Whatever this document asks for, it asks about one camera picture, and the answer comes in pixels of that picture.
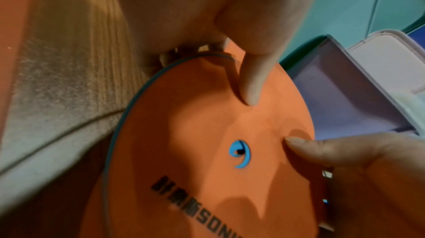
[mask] orange disc with black text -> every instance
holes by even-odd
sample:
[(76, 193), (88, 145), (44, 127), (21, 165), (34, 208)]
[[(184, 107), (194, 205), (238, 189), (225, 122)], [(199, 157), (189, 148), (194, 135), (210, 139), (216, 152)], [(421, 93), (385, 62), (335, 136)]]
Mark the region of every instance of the orange disc with black text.
[(314, 138), (279, 66), (257, 106), (237, 94), (239, 62), (200, 54), (163, 70), (117, 127), (105, 170), (112, 237), (315, 237), (323, 178), (282, 144)]

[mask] hand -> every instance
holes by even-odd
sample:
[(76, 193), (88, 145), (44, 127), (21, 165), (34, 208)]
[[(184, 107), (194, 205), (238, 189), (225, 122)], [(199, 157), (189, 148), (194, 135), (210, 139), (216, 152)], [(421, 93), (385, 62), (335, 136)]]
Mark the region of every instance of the hand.
[(310, 162), (335, 167), (329, 203), (337, 237), (425, 236), (425, 141), (381, 133), (286, 143)]
[(119, 0), (134, 57), (148, 77), (200, 46), (222, 50), (229, 37), (246, 51), (240, 94), (250, 105), (258, 102), (268, 73), (312, 1)]

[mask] blue rim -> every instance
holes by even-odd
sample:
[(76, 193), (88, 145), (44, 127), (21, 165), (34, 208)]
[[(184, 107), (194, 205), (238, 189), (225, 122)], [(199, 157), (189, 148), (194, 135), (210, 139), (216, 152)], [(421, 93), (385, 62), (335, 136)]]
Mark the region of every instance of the blue rim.
[(117, 138), (120, 134), (121, 127), (123, 126), (123, 124), (124, 124), (124, 122), (127, 118), (127, 115), (130, 113), (131, 109), (133, 108), (134, 104), (137, 102), (139, 97), (165, 72), (167, 72), (168, 70), (172, 69), (173, 67), (175, 67), (175, 66), (177, 66), (181, 63), (187, 62), (187, 61), (195, 59), (195, 58), (206, 57), (206, 56), (215, 56), (215, 57), (222, 57), (222, 58), (234, 60), (232, 57), (227, 56), (227, 55), (223, 55), (223, 54), (197, 54), (195, 56), (179, 60), (179, 61), (163, 68), (158, 73), (156, 73), (152, 78), (150, 78), (140, 88), (140, 90), (136, 93), (136, 95), (134, 95), (134, 97), (130, 100), (130, 103), (128, 104), (127, 108), (125, 109), (123, 115), (121, 116), (120, 120), (118, 121), (118, 124), (115, 128), (115, 131), (114, 131), (114, 135), (112, 136), (111, 144), (109, 145), (109, 148), (108, 148), (108, 153), (106, 154), (105, 170), (104, 170), (104, 174), (103, 174), (103, 183), (102, 183), (103, 210), (104, 210), (106, 226), (107, 226), (107, 230), (108, 230), (109, 234), (111, 233), (111, 230), (109, 229), (110, 225), (109, 225), (108, 198), (107, 198), (108, 197), (107, 186), (108, 186), (109, 165), (111, 163), (112, 154), (114, 152), (115, 142), (116, 142), (116, 140), (117, 140)]

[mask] green surface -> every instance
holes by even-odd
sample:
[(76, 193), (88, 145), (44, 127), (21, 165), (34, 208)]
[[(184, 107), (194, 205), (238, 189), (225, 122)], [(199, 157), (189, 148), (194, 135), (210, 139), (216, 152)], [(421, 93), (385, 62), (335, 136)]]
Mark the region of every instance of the green surface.
[(373, 31), (410, 30), (423, 24), (424, 13), (425, 0), (315, 0), (281, 59), (321, 35), (349, 47)]

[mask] fingernail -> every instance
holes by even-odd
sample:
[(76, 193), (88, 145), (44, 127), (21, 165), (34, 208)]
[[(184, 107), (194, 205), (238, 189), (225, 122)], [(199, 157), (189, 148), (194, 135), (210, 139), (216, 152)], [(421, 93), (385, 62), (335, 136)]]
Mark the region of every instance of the fingernail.
[(299, 138), (299, 137), (285, 137), (285, 141), (290, 143), (290, 144), (294, 144), (294, 145), (302, 145), (306, 142), (305, 139)]

